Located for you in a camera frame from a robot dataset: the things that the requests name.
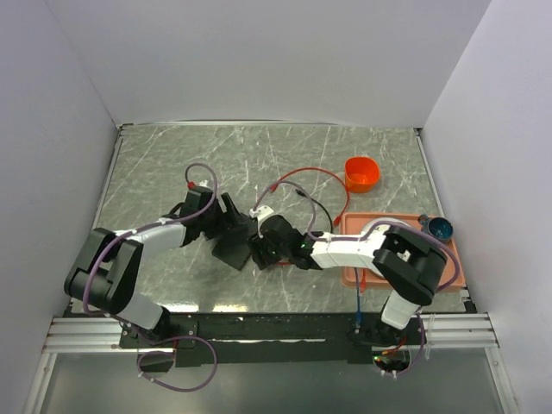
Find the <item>black network switch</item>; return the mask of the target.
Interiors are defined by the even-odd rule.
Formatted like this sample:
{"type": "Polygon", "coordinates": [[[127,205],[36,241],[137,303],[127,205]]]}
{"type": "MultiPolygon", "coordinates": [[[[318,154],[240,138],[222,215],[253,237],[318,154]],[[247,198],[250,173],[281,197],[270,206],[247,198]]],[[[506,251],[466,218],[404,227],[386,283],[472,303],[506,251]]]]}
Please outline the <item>black network switch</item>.
{"type": "Polygon", "coordinates": [[[221,262],[236,271],[241,271],[251,256],[248,240],[256,232],[256,225],[231,229],[219,238],[211,253],[221,262]]]}

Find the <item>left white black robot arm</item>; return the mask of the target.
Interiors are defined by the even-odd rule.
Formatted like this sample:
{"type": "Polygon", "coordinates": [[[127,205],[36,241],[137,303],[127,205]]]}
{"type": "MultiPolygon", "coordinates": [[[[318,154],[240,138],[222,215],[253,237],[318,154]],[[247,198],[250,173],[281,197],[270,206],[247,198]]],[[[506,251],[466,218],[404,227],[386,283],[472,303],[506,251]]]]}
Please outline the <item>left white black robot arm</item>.
{"type": "Polygon", "coordinates": [[[159,347],[174,331],[171,314],[135,289],[141,263],[204,236],[214,241],[215,258],[242,270],[250,257],[248,238],[256,230],[257,222],[240,212],[229,194],[190,185],[185,200],[154,223],[119,231],[93,229],[66,277],[64,292],[80,300],[84,311],[97,308],[133,325],[144,341],[159,347]]]}

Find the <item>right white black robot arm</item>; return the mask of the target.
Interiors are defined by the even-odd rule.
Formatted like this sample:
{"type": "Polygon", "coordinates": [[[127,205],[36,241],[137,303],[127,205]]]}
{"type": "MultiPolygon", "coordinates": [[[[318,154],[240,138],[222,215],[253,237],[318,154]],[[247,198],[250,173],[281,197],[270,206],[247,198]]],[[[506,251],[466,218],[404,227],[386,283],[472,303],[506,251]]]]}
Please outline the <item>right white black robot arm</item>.
{"type": "Polygon", "coordinates": [[[255,219],[248,247],[262,270],[285,260],[302,270],[377,270],[392,292],[377,322],[379,338],[396,343],[415,313],[432,303],[448,262],[445,246],[406,224],[378,220],[359,235],[300,233],[281,215],[255,219]]]}

